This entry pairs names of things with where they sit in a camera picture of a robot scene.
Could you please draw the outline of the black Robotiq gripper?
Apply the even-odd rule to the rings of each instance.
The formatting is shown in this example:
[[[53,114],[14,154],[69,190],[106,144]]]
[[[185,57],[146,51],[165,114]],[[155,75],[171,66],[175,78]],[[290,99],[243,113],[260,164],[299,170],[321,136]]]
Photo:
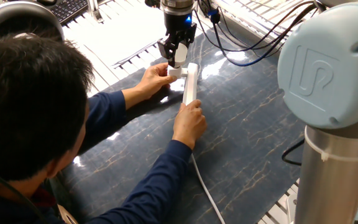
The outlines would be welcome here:
[[[184,15],[164,14],[164,23],[167,29],[166,36],[157,41],[158,49],[163,58],[168,60],[169,66],[178,68],[176,51],[179,43],[186,47],[194,42],[197,24],[192,21],[192,13]]]

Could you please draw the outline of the person's left hand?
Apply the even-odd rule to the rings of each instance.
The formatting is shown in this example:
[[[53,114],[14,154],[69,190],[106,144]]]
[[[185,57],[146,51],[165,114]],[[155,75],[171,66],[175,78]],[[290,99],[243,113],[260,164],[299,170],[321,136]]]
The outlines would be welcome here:
[[[168,63],[159,63],[149,67],[140,82],[133,88],[122,90],[126,110],[150,99],[162,87],[169,86],[177,77],[167,75]]]

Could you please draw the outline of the person's right hand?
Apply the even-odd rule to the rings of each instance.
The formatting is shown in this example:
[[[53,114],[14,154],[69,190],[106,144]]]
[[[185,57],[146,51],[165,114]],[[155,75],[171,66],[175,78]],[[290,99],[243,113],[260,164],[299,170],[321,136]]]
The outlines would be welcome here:
[[[173,140],[179,141],[191,150],[207,128],[206,118],[201,109],[201,101],[181,104],[173,125]]]

